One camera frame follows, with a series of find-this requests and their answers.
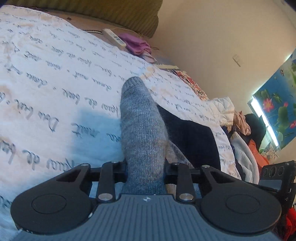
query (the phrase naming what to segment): sock cuff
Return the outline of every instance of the sock cuff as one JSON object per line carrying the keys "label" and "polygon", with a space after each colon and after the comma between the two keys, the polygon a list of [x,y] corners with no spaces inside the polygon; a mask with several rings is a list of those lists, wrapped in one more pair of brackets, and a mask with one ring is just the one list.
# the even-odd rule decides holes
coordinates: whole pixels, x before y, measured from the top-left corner
{"label": "sock cuff", "polygon": [[122,87],[122,92],[124,92],[130,88],[133,88],[135,86],[140,86],[143,84],[144,84],[143,81],[139,77],[137,77],[137,76],[131,77],[124,83],[124,85]]}

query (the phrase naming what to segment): brown cloth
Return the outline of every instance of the brown cloth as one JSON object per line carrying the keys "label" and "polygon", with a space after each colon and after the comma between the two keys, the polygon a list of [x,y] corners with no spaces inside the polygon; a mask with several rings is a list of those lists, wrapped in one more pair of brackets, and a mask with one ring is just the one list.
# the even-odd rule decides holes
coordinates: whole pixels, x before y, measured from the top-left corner
{"label": "brown cloth", "polygon": [[239,128],[239,131],[245,136],[249,136],[251,134],[251,128],[246,122],[246,118],[242,114],[242,111],[234,111],[233,124],[236,125]]}

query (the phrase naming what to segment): white extension socket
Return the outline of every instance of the white extension socket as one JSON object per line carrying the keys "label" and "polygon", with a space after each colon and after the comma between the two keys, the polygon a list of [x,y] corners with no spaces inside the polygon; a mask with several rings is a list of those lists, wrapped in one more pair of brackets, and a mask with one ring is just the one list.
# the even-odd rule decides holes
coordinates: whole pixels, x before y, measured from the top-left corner
{"label": "white extension socket", "polygon": [[121,50],[126,47],[126,43],[108,28],[103,29],[103,36]]}

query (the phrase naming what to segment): blue poster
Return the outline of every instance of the blue poster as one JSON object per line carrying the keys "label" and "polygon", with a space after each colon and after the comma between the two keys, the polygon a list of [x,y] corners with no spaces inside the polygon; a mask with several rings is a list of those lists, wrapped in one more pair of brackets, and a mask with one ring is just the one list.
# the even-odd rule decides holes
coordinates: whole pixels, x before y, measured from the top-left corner
{"label": "blue poster", "polygon": [[284,148],[296,136],[296,50],[254,97]]}

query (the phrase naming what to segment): white bed sheet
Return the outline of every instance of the white bed sheet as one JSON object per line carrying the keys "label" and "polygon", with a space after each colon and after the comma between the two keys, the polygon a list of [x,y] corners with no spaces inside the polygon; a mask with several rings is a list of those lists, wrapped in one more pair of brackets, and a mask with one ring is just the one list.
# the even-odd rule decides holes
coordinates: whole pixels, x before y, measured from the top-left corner
{"label": "white bed sheet", "polygon": [[135,75],[160,106],[210,127],[221,170],[240,178],[219,115],[177,76],[43,12],[4,6],[0,19],[1,241],[16,232],[18,194],[80,163],[123,159],[121,88]]}

